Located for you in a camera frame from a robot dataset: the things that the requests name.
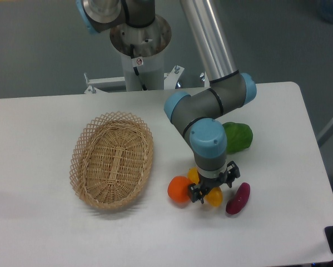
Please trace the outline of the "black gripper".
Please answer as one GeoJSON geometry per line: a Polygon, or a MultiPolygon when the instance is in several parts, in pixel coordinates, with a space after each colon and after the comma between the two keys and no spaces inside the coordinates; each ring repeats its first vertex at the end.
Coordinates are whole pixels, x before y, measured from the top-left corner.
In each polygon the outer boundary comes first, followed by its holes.
{"type": "Polygon", "coordinates": [[[240,171],[234,161],[227,164],[227,168],[223,171],[205,171],[198,170],[200,184],[190,184],[187,187],[187,194],[190,200],[194,203],[200,201],[205,202],[205,196],[215,187],[226,184],[232,187],[232,183],[240,177],[240,171]]]}

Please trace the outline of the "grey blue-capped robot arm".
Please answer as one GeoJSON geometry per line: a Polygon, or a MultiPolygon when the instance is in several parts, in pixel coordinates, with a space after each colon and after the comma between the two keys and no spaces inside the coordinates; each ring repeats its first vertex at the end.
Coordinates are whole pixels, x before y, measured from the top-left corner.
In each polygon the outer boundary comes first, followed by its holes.
{"type": "MultiPolygon", "coordinates": [[[[110,32],[128,91],[164,89],[157,57],[170,43],[171,29],[156,14],[154,1],[77,1],[76,6],[91,33],[110,32]]],[[[226,160],[227,138],[218,118],[251,102],[257,88],[251,76],[236,67],[214,2],[182,1],[181,6],[210,85],[196,95],[174,93],[164,111],[194,154],[200,181],[188,187],[188,195],[196,202],[239,177],[236,164],[226,160]]]]}

